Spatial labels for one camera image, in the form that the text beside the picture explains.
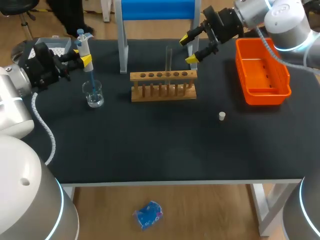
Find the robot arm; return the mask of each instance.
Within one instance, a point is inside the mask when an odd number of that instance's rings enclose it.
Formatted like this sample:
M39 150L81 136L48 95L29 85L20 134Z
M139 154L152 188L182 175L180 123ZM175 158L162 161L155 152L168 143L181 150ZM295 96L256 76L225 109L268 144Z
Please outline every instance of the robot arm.
M320 67L320 35L311 30L300 0L236 0L234 8L215 12L210 6L203 11L206 18L180 40L186 45L201 32L206 32L209 46L188 57L188 63L201 62L218 45L243 36L243 28L254 29L264 22L275 48L286 62L311 68Z

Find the white cable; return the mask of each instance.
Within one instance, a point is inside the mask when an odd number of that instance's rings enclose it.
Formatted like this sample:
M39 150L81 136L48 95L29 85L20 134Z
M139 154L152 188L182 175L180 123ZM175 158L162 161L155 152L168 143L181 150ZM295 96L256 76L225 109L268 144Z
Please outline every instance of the white cable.
M258 33L259 37L261 38L263 45L265 46L265 48L268 50L268 52L270 53L270 55L279 63L286 65L288 67L292 67L295 69L301 69L301 70L306 70L308 72L311 72L313 74L317 74L320 75L320 70L318 69L314 69L312 67L308 67L308 66L302 66L302 65L296 65L296 64L292 64L292 63L288 63L286 61L281 60L280 58L278 58L278 56L274 53L274 51L270 48L269 44L267 43L265 37L263 36L262 32L260 31L260 29L258 27L255 28L256 32Z
M35 115L35 117L38 119L38 121L40 122L40 124L44 127L44 129L46 130L46 132L48 133L50 139L51 139L51 153L50 156L48 158L48 160L45 162L45 165L50 164L50 162L52 161L52 159L55 156L55 152L56 152L56 140L54 137L54 134L52 133L52 131L50 130L50 128L47 126L47 124L45 123L45 121L43 121L43 119L41 118L41 116L39 115L37 108L36 108L36 98L38 96L38 93L34 93L31 99L31 107L32 107L32 111Z

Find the wooden test tube rack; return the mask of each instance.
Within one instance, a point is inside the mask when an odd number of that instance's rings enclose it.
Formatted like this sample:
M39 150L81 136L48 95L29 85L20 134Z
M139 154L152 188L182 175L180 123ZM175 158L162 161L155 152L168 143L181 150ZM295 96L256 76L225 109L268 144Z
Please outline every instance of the wooden test tube rack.
M132 102L173 101L196 99L194 81L198 78L196 70L131 72L130 81ZM152 81L185 80L183 84L154 84ZM152 82L149 85L139 82Z

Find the black shoe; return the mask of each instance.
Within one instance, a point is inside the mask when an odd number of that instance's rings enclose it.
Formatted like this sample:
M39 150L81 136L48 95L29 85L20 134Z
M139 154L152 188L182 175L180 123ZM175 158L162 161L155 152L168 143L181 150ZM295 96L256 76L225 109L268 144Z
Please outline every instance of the black shoe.
M92 27L90 27L88 25L84 25L83 27L79 27L79 29L83 29L85 34L86 33L90 33L93 36L96 33L96 31ZM66 33L68 35L70 35L70 36L73 36L73 37L77 38L79 36L78 33L77 33L77 30L78 30L78 28L77 29L66 29Z
M83 31L84 31L84 33L90 33L93 36L96 34L96 31L92 27L90 27L88 25L84 26Z

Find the stool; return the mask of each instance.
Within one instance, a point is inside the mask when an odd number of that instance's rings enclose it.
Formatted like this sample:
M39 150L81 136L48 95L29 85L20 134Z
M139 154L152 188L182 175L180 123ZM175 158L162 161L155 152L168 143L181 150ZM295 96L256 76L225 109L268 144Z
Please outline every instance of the stool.
M38 3L39 0L0 0L0 12L5 16L19 15L26 40L32 40L33 37L24 13L27 13L32 20L35 20L36 18L32 16L29 11L37 6ZM26 41L23 41L13 48L11 59L14 63L18 63L25 49L25 44Z
M114 3L121 74L127 73L129 50L123 21L191 19L191 29L200 24L201 0L115 0ZM198 51L198 47L197 36L187 46L189 56ZM190 69L197 70L197 64L190 64Z

